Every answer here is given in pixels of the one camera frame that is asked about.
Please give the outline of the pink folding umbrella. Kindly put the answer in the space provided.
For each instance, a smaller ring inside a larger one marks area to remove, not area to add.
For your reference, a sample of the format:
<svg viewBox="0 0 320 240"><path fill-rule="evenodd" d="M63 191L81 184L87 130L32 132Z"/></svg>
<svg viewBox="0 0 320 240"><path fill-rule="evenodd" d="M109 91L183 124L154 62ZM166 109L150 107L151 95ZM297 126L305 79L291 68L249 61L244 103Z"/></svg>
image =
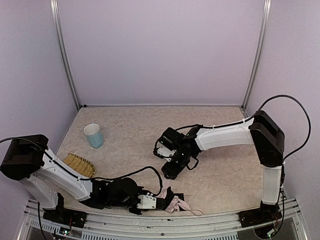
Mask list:
<svg viewBox="0 0 320 240"><path fill-rule="evenodd" d="M165 199L167 188L163 189L161 193L157 196L157 198ZM190 212L194 216L202 216L204 213L201 210L198 209L191 209L190 206L185 202L185 200L178 199L177 197L174 197L173 200L168 200L169 205L166 209L162 210L169 214L173 213L179 213L179 212Z"/></svg>

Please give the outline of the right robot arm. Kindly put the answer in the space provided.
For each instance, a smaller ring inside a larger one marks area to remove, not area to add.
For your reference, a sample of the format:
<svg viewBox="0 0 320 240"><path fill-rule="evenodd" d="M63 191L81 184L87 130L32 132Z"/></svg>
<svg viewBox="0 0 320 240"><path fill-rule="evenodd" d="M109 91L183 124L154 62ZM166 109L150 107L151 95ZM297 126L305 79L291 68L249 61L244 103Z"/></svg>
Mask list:
<svg viewBox="0 0 320 240"><path fill-rule="evenodd" d="M254 146L263 167L263 190L260 210L276 213L284 182L285 134L263 110L237 122L204 126L188 126L184 134L180 129L168 127L156 141L153 154L167 162L161 168L164 177L174 180L191 159L211 149L230 146Z"/></svg>

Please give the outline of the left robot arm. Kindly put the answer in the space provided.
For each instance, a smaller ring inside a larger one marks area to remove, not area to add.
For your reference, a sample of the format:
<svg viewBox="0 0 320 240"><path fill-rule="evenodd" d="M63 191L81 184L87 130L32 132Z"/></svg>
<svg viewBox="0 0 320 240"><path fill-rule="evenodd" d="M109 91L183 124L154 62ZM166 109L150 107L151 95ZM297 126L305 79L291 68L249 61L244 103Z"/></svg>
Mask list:
<svg viewBox="0 0 320 240"><path fill-rule="evenodd" d="M180 196L170 187L153 194L137 185L129 174L117 178L84 176L60 160L47 146L48 141L42 134L5 138L1 142L10 145L0 165L0 171L23 184L47 212L65 209L63 197L48 183L93 209L126 208L136 215L148 210L170 213L182 209Z"/></svg>

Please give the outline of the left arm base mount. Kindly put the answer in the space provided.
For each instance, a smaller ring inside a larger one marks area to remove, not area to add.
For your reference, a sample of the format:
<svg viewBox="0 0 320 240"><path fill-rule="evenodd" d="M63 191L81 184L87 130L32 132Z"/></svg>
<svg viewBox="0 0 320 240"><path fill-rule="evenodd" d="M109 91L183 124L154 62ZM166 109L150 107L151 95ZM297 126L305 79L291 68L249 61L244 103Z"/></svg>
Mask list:
<svg viewBox="0 0 320 240"><path fill-rule="evenodd" d="M68 208L64 208L62 210L52 209L45 210L43 218L54 223L82 229L87 219L87 213Z"/></svg>

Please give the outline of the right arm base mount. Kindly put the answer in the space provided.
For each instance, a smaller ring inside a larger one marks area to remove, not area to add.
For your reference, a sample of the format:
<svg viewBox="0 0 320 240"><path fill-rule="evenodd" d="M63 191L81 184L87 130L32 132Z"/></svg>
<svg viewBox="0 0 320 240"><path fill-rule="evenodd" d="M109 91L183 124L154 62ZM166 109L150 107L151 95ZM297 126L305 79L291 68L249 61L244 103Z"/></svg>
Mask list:
<svg viewBox="0 0 320 240"><path fill-rule="evenodd" d="M240 224L242 228L260 225L272 222L276 219L282 218L282 213L277 210L275 213L268 211L261 211L259 208L245 210L238 213Z"/></svg>

